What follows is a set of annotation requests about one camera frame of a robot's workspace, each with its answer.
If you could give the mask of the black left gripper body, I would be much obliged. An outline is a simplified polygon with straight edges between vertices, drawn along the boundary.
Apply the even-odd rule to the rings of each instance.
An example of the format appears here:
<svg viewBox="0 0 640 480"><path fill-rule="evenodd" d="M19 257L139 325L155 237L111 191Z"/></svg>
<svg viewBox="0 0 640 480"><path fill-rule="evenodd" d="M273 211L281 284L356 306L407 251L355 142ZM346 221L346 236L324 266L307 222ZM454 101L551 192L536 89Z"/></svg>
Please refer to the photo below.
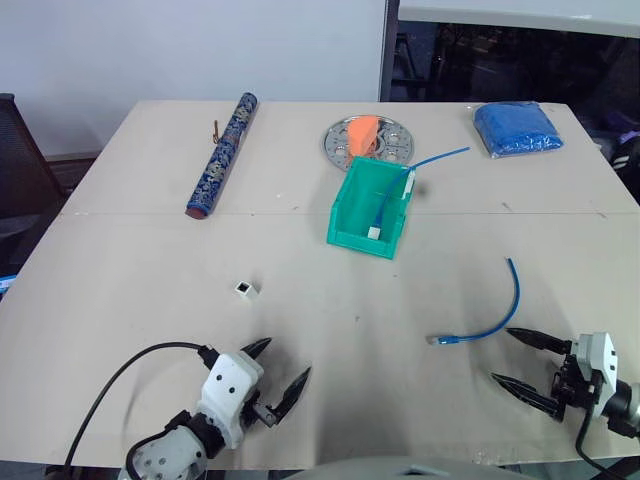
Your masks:
<svg viewBox="0 0 640 480"><path fill-rule="evenodd" d="M277 425L280 421L277 412L270 405L260 402L261 393L256 389L244 402L241 409L241 427L250 428L256 422L260 422L268 428Z"/></svg>

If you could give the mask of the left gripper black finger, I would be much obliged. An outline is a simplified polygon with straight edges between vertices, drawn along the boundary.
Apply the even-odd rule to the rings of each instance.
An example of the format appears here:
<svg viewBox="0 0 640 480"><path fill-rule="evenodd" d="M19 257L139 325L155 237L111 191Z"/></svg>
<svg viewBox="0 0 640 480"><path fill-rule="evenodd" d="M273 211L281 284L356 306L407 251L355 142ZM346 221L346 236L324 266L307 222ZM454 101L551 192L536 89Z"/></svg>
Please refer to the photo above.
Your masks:
<svg viewBox="0 0 640 480"><path fill-rule="evenodd" d="M258 357L262 354L262 352L270 345L271 342L272 342L271 337L265 337L265 338L256 340L242 347L240 350L240 354L244 358L249 358L253 361L256 361Z"/></svg>
<svg viewBox="0 0 640 480"><path fill-rule="evenodd" d="M299 400L310 373L311 367L306 368L284 391L281 401L273 409L277 423L280 423L287 416Z"/></svg>

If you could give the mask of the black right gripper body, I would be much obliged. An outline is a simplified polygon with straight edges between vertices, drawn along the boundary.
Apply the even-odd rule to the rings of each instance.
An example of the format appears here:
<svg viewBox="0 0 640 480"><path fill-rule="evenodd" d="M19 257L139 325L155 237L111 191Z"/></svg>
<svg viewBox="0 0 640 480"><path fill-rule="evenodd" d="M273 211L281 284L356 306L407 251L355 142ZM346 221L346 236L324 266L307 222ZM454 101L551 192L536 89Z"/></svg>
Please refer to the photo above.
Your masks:
<svg viewBox="0 0 640 480"><path fill-rule="evenodd" d="M559 352L565 355L564 363L554 374L551 397L556 401L556 412L564 413L567 406L591 412L600 399L601 374L592 370L583 376L577 357L571 352L574 343L563 341Z"/></svg>

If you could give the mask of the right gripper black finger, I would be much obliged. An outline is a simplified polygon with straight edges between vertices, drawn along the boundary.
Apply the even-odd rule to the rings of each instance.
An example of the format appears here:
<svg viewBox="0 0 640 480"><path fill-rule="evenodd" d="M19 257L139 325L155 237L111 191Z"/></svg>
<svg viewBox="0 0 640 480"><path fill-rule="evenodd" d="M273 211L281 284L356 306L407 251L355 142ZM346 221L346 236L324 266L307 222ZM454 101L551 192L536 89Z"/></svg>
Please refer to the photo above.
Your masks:
<svg viewBox="0 0 640 480"><path fill-rule="evenodd" d="M538 350L547 350L553 353L571 352L571 340L562 340L546 333L526 328L511 327L507 328L506 332L525 345Z"/></svg>
<svg viewBox="0 0 640 480"><path fill-rule="evenodd" d="M545 413L554 420L563 420L565 407L556 399L541 395L534 387L512 377L491 373L500 387L521 402Z"/></svg>

